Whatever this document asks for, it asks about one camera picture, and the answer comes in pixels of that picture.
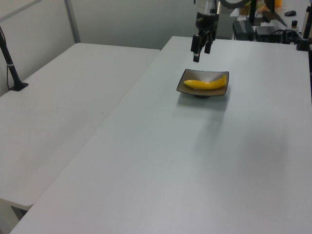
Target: computer mouse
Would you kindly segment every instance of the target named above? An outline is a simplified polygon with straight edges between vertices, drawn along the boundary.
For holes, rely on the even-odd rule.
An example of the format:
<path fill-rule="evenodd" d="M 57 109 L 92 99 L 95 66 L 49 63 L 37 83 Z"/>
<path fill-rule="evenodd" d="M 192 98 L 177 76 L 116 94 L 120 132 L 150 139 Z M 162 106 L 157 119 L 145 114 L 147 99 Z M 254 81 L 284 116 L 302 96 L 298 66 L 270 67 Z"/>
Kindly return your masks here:
<path fill-rule="evenodd" d="M 285 16 L 295 16 L 297 15 L 296 11 L 288 11 L 284 13 Z"/>

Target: orange object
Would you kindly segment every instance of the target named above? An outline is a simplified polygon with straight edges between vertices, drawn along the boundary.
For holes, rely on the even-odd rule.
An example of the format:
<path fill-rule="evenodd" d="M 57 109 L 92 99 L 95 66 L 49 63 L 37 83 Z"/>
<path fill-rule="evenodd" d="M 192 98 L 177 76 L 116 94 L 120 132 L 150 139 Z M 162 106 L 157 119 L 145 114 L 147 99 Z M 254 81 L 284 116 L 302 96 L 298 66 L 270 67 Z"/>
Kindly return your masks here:
<path fill-rule="evenodd" d="M 283 5 L 283 0 L 275 0 L 275 7 L 281 7 Z"/>

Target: white tabletop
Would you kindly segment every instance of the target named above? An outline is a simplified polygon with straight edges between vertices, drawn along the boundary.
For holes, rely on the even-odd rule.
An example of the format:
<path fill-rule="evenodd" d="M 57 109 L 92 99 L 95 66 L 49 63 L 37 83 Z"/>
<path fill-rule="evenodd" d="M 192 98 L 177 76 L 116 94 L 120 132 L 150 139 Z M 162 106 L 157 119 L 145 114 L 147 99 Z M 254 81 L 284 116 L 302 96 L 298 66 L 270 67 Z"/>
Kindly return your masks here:
<path fill-rule="evenodd" d="M 12 234 L 312 232 L 308 54 L 173 37 Z M 225 96 L 176 91 L 229 71 Z"/>
<path fill-rule="evenodd" d="M 76 44 L 0 98 L 0 199 L 29 209 L 158 50 Z"/>

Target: yellow banana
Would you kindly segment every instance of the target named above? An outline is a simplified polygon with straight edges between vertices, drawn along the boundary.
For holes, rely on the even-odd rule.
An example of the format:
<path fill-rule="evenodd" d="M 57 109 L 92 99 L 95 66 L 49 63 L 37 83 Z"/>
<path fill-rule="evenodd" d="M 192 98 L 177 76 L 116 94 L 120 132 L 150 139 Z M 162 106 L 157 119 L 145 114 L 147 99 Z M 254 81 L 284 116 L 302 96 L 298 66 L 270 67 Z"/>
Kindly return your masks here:
<path fill-rule="evenodd" d="M 189 79 L 184 84 L 195 89 L 218 89 L 226 85 L 226 76 L 210 82 Z"/>

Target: black box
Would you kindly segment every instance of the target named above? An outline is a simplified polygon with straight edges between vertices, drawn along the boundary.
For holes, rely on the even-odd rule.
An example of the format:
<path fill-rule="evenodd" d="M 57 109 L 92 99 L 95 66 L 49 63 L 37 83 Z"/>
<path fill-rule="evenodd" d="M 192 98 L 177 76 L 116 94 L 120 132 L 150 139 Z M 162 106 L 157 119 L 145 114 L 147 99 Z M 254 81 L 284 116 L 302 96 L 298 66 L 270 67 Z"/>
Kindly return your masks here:
<path fill-rule="evenodd" d="M 258 42 L 280 43 L 282 41 L 282 32 L 275 26 L 257 26 L 255 28 L 255 39 Z"/>
<path fill-rule="evenodd" d="M 234 21 L 233 31 L 236 40 L 254 40 L 254 29 L 249 21 Z"/>

